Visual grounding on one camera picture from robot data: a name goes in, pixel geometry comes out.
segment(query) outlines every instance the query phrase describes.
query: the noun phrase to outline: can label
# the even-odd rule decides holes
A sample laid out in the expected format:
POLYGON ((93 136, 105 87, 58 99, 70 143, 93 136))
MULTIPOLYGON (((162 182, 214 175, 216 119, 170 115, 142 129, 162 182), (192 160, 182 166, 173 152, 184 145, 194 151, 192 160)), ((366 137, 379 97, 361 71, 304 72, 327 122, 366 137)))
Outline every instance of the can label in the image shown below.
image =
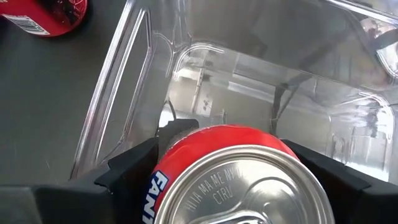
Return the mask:
POLYGON ((150 187, 145 197, 144 212, 142 214, 142 222, 152 224, 155 219, 155 203, 158 196, 166 187, 169 179, 161 172, 156 171, 150 178, 150 187))
POLYGON ((3 14, 3 16, 28 33, 36 35, 50 35, 49 32, 38 25, 38 23, 29 16, 11 16, 6 14, 3 14))

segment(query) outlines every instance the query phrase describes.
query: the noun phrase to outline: transparent plastic container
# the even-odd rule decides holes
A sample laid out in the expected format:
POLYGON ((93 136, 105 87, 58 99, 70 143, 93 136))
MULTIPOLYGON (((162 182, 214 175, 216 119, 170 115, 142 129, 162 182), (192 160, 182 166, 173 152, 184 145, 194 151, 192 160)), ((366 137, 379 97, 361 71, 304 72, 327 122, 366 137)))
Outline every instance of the transparent plastic container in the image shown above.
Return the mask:
POLYGON ((72 177, 175 115, 253 126, 398 184, 398 19, 379 2, 127 0, 72 177))

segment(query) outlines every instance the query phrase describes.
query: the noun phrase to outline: gray floor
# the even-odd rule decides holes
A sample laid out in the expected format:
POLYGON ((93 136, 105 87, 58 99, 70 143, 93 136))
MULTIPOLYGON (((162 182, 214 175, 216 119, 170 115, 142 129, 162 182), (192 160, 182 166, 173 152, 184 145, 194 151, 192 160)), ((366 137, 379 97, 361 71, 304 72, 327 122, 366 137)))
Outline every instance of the gray floor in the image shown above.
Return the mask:
POLYGON ((91 2, 86 21, 40 38, 0 21, 0 184, 66 181, 125 1, 91 2))

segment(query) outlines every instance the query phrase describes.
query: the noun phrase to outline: red soda can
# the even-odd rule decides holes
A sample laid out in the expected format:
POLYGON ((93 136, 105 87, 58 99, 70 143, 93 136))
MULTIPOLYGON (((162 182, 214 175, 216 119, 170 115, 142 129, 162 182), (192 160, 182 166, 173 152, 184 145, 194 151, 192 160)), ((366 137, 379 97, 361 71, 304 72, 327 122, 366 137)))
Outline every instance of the red soda can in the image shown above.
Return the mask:
POLYGON ((334 224, 315 176, 282 141, 254 128, 201 129, 155 167, 142 222, 334 224))
POLYGON ((0 0, 0 14, 28 33, 53 37, 79 25, 87 4, 87 0, 0 0))

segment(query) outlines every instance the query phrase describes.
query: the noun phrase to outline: fanta logo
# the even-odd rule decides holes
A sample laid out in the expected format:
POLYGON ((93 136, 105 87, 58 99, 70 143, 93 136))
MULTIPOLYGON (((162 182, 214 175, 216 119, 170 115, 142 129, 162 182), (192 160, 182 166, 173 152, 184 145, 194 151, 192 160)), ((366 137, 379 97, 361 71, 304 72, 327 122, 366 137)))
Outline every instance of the fanta logo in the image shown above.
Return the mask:
POLYGON ((142 221, 145 224, 153 224, 155 218, 154 206, 159 194, 164 190, 168 178, 161 172, 157 171, 150 179, 150 188, 145 197, 144 212, 142 214, 142 221))

